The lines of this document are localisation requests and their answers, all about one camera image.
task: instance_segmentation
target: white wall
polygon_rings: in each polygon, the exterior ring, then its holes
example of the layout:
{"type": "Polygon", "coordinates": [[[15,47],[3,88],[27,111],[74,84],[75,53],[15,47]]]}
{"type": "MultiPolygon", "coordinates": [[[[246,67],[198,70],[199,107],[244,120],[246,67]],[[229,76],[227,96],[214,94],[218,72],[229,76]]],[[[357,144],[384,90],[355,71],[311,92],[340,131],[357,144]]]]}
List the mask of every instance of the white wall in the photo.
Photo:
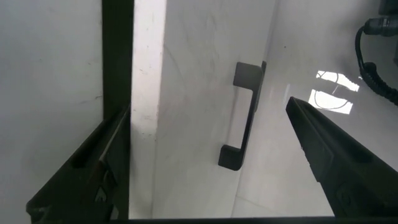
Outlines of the white wall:
{"type": "Polygon", "coordinates": [[[100,0],[0,2],[0,222],[102,120],[100,0]]]}
{"type": "Polygon", "coordinates": [[[217,162],[234,69],[261,64],[274,5],[136,1],[130,218],[231,216],[240,172],[217,162]]]}

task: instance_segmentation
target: black cable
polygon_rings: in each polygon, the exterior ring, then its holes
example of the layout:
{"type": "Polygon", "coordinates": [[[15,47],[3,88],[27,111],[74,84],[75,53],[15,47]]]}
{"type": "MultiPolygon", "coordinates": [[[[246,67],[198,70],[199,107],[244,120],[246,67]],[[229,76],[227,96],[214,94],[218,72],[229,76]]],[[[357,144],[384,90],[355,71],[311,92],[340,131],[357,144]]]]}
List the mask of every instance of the black cable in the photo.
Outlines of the black cable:
{"type": "Polygon", "coordinates": [[[364,82],[378,95],[381,95],[398,106],[398,91],[391,88],[377,74],[376,65],[373,62],[363,62],[361,52],[361,36],[364,27],[359,28],[355,36],[355,52],[358,59],[359,72],[364,82]]]}

